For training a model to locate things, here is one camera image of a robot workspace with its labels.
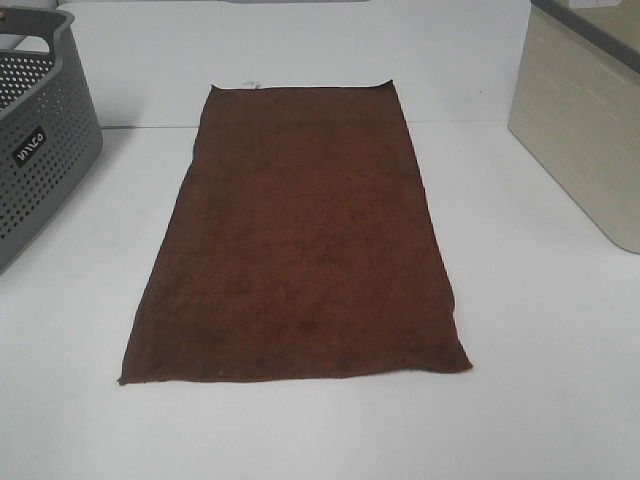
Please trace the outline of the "brown towel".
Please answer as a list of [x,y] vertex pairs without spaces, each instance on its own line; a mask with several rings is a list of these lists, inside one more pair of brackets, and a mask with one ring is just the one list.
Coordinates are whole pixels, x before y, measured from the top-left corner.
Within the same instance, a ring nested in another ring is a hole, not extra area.
[[210,90],[121,384],[467,371],[392,82]]

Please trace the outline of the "beige plastic bin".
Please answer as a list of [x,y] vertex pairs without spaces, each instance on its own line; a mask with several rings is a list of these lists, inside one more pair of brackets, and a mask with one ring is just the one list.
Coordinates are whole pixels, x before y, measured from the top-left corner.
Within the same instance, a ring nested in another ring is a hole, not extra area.
[[508,128],[611,242],[638,252],[638,2],[532,2]]

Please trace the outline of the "grey perforated plastic basket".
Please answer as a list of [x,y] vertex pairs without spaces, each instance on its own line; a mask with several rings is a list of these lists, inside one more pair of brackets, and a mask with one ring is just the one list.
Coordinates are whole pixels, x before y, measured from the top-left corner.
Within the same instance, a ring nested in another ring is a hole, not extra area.
[[1,52],[1,265],[39,234],[92,167],[103,135],[71,30],[72,14],[4,7],[4,34],[47,51]]

